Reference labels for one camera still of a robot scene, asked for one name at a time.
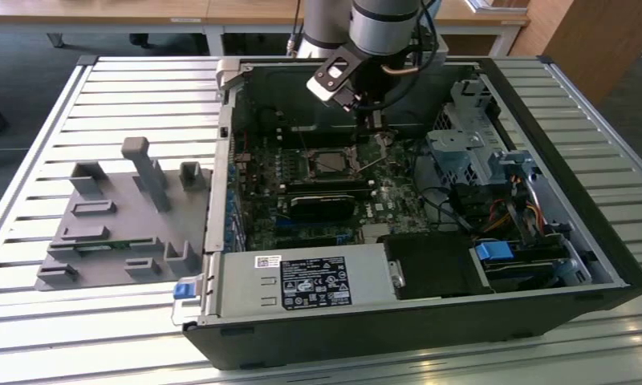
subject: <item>desk leg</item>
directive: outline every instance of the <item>desk leg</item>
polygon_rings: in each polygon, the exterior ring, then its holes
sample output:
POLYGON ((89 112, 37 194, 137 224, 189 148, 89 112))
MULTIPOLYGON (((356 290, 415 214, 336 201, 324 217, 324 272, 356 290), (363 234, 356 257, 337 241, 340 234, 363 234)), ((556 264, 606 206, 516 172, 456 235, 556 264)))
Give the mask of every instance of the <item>desk leg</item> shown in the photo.
POLYGON ((508 56, 511 46, 514 45, 515 37, 520 31, 519 26, 504 26, 502 33, 494 40, 492 49, 490 50, 490 56, 508 56))
POLYGON ((224 26, 204 26, 209 56, 224 56, 224 26))
POLYGON ((63 40, 61 39, 61 34, 46 34, 46 38, 50 40, 51 46, 54 48, 63 47, 63 40))

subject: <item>motherboard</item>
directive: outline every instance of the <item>motherboard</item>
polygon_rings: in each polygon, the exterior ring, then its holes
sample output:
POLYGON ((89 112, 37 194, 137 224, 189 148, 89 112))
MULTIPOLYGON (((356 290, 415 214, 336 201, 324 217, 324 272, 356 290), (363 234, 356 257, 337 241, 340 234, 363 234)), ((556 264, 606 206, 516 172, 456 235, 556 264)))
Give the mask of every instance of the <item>motherboard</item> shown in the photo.
POLYGON ((297 128, 260 139, 234 156, 246 250, 375 243, 428 231, 412 140, 381 132, 347 147, 315 148, 297 128))

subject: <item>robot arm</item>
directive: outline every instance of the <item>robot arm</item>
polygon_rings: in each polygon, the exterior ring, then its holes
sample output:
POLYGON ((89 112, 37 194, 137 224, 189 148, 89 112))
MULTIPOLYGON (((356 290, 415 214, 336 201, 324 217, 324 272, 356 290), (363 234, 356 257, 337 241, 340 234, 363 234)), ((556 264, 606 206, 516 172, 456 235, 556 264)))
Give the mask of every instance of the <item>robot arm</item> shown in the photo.
POLYGON ((429 63, 401 69, 409 53, 420 56, 423 48, 411 41, 413 30, 419 32, 416 20, 424 15, 434 32, 428 6, 421 0, 305 0, 297 56, 327 57, 307 82, 324 103, 337 103, 345 111, 376 111, 391 104, 385 93, 397 76, 416 74, 429 63))

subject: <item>sheet metal panel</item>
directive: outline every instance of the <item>sheet metal panel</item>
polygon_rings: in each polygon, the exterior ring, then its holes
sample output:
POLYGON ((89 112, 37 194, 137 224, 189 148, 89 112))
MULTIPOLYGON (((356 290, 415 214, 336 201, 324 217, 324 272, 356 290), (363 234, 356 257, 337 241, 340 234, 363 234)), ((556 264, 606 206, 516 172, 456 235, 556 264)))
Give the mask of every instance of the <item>sheet metal panel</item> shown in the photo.
MULTIPOLYGON (((0 231, 0 383, 317 385, 442 381, 527 384, 528 379, 532 383, 642 381, 642 297, 614 310, 578 317, 538 338, 264 371, 221 372, 209 366, 169 321, 172 283, 33 291, 47 237, 55 231, 73 189, 63 178, 74 160, 100 159, 106 172, 130 171, 130 163, 118 155, 120 142, 124 134, 142 134, 165 142, 150 146, 150 156, 160 158, 162 169, 176 169, 182 160, 197 160, 204 167, 213 164, 217 102, 200 99, 200 103, 189 103, 200 107, 185 115, 176 115, 170 109, 157 115, 142 115, 162 103, 185 104, 185 100, 174 103, 152 100, 148 95, 156 91, 172 94, 178 90, 197 93, 213 90, 213 78, 184 80, 169 75, 169 80, 156 81, 153 75, 193 74, 204 68, 200 66, 209 68, 213 63, 213 59, 202 57, 100 58, 88 81, 78 84, 77 92, 82 94, 68 106, 72 113, 59 118, 55 127, 45 128, 53 135, 0 231), (145 81, 97 82, 98 73, 145 81), (134 93, 145 95, 145 99, 109 93, 134 93), (114 97, 116 113, 124 105, 120 100, 133 107, 121 117, 105 115, 109 110, 97 108, 104 104, 81 104, 104 103, 105 98, 114 97), (81 116, 85 111, 81 107, 93 109, 81 116), (5 370, 15 366, 18 370, 5 370)), ((511 76, 510 81, 532 106, 542 128, 642 263, 642 172, 637 160, 612 144, 615 140, 604 127, 574 106, 576 102, 568 99, 566 84, 550 71, 539 72, 544 66, 536 60, 507 59, 499 61, 499 66, 511 76), (534 100, 542 95, 547 101, 534 100)), ((504 126, 522 148, 520 137, 508 123, 504 126)), ((192 314, 197 308, 188 306, 181 311, 192 314)))

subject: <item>white sticker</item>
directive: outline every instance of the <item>white sticker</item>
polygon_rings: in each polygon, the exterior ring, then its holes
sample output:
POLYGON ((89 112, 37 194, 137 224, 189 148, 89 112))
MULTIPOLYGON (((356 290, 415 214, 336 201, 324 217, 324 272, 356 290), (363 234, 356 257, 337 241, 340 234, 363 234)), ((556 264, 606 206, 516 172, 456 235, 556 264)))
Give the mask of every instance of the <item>white sticker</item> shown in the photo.
POLYGON ((170 22, 202 22, 200 18, 170 18, 170 22))
POLYGON ((280 256, 279 255, 257 255, 255 257, 255 267, 263 269, 267 267, 280 266, 280 256))

